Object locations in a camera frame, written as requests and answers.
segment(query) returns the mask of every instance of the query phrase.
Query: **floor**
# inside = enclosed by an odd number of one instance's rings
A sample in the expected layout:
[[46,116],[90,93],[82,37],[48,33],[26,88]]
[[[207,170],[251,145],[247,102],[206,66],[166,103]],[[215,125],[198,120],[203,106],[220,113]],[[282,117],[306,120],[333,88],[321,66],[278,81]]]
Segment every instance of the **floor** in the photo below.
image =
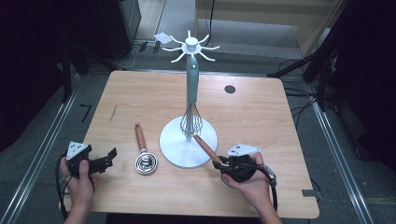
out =
[[[161,17],[158,17],[160,22],[155,26],[149,25],[148,35],[145,35],[143,30],[139,31],[141,35],[135,43],[148,40],[148,44],[153,46],[153,39],[150,37],[153,32],[163,32],[178,40],[186,38],[187,30],[192,30],[194,27],[194,21],[192,17],[183,16],[181,12],[186,12],[186,8],[192,10],[194,0],[151,1],[156,2],[154,5],[157,11],[163,12]],[[200,21],[202,32],[198,34],[199,39],[206,34],[206,23],[207,21]],[[238,26],[243,32],[233,31],[232,28],[236,29],[235,27]],[[262,71],[263,67],[274,72],[271,69],[277,69],[277,65],[280,68],[281,65],[285,66],[293,62],[287,60],[302,58],[292,32],[287,26],[214,21],[212,34],[213,46],[219,45],[220,49],[207,53],[208,56],[216,57],[218,61],[205,64],[206,71],[257,76],[257,74],[269,73],[266,70]],[[169,43],[164,47],[175,48],[178,45]],[[166,63],[171,59],[175,59],[172,54],[165,52],[153,54],[146,50],[141,53],[133,51],[133,54],[118,63],[132,64],[129,69],[183,69],[184,65]],[[302,82],[302,72],[303,69],[299,69],[282,77],[284,86],[314,92],[316,83],[307,85]],[[59,90],[32,121],[18,143],[0,154],[2,170],[0,214],[3,216],[0,219],[1,223],[62,221],[53,187],[54,162],[70,139],[83,141],[93,112],[89,113],[87,119],[82,122],[86,108],[80,105],[93,105],[94,111],[94,106],[97,105],[101,91],[106,85],[108,74],[109,72],[103,67],[93,66],[87,76],[76,76],[74,89],[77,93],[71,98],[73,101],[69,102],[70,107],[60,104],[62,90]],[[306,105],[309,100],[309,97],[288,96],[290,110],[296,112],[296,108]],[[56,119],[62,123],[61,127],[51,125]],[[48,136],[47,130],[57,133],[57,137]],[[312,220],[282,219],[284,223],[393,223],[396,220],[394,173],[380,162],[362,161],[356,157],[343,121],[333,110],[327,109],[322,113],[313,104],[301,113],[296,130],[312,184],[317,191],[320,215]],[[12,209],[15,209],[14,214],[8,212]],[[106,214],[94,213],[90,216],[89,223],[105,223],[104,220]]]

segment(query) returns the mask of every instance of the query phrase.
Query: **copper handle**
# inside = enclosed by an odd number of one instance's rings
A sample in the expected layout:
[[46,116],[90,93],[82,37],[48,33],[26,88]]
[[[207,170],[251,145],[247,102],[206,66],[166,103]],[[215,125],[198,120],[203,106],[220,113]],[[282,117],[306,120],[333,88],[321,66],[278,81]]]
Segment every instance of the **copper handle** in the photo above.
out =
[[139,123],[136,123],[136,125],[134,126],[134,130],[136,131],[136,138],[137,138],[137,144],[139,145],[139,149],[147,150],[145,136],[143,135],[142,126],[140,126]]
[[195,139],[195,141],[197,141],[197,143],[200,145],[200,147],[206,152],[206,154],[210,157],[210,159],[212,159],[212,161],[221,163],[221,159],[219,158],[219,156],[216,154],[216,152],[214,152],[212,150],[212,148],[210,148],[210,146],[207,145],[207,143],[204,141],[204,139],[202,139],[198,135],[195,135],[194,139]]

